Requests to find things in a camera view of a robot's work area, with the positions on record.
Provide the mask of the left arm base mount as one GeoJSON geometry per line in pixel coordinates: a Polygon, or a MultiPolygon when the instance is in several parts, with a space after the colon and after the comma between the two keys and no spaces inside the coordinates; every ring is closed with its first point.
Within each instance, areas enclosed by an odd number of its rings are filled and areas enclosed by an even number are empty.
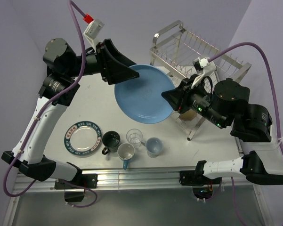
{"type": "Polygon", "coordinates": [[[64,199],[66,202],[81,202],[85,197],[87,189],[95,189],[97,187],[98,174],[82,174],[73,181],[64,181],[56,179],[54,189],[64,190],[64,199]]]}

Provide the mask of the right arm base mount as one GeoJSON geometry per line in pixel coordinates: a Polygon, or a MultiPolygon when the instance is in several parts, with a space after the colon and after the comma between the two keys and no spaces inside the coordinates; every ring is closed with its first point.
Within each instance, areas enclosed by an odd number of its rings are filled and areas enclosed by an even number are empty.
{"type": "Polygon", "coordinates": [[[197,202],[206,203],[222,191],[222,178],[196,176],[195,170],[181,170],[179,175],[179,183],[192,187],[192,195],[197,202]]]}

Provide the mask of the black bowl tan outside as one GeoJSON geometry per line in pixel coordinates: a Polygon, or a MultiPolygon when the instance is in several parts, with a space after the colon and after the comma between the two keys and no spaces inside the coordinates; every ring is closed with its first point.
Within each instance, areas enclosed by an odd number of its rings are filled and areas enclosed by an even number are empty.
{"type": "Polygon", "coordinates": [[[182,121],[192,121],[196,116],[197,116],[197,112],[190,109],[185,113],[181,114],[179,116],[179,119],[181,119],[182,121]]]}

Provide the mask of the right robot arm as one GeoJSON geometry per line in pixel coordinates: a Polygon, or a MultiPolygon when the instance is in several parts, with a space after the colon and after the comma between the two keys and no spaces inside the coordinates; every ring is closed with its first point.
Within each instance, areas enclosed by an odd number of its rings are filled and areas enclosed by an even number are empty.
{"type": "Polygon", "coordinates": [[[217,183],[222,177],[243,177],[257,185],[283,185],[283,155],[272,129],[269,111],[250,104],[250,89],[232,79],[212,85],[211,92],[204,80],[192,87],[192,79],[162,92],[173,110],[185,113],[193,110],[220,129],[230,126],[230,134],[253,147],[249,154],[230,161],[199,161],[182,185],[203,186],[217,183]]]}

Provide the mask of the stainless steel dish rack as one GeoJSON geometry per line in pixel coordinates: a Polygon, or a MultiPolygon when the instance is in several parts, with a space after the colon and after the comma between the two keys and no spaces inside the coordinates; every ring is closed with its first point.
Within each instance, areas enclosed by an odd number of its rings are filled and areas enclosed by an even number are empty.
{"type": "MultiPolygon", "coordinates": [[[[194,62],[217,55],[220,50],[184,27],[177,20],[159,30],[153,37],[150,49],[151,65],[162,66],[167,70],[175,86],[185,78],[197,73],[194,62]]],[[[230,54],[214,60],[215,69],[206,73],[203,88],[212,94],[215,85],[222,79],[231,78],[241,82],[251,68],[250,63],[238,62],[230,54]]]]}

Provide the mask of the blue plastic plate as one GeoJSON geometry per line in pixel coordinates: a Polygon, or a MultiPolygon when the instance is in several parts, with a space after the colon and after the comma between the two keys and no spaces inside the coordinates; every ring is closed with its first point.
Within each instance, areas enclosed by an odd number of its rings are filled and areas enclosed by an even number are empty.
{"type": "Polygon", "coordinates": [[[156,124],[167,119],[173,109],[162,97],[162,92],[175,88],[172,80],[152,65],[137,64],[129,68],[139,73],[139,77],[114,86],[119,108],[129,118],[143,124],[156,124]]]}

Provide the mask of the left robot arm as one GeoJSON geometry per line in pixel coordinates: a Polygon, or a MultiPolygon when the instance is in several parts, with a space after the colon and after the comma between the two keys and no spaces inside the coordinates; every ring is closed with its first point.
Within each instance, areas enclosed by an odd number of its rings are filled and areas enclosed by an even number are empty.
{"type": "MultiPolygon", "coordinates": [[[[83,53],[86,54],[83,75],[100,73],[109,85],[139,77],[131,69],[135,62],[120,53],[110,39],[100,42],[95,49],[84,49],[83,53]]],[[[47,158],[44,150],[57,121],[80,87],[74,84],[74,79],[80,74],[82,57],[64,39],[55,38],[46,44],[43,61],[48,75],[39,90],[33,117],[16,147],[5,151],[1,158],[32,179],[62,179],[71,188],[77,188],[82,184],[82,170],[72,163],[47,158]]]]}

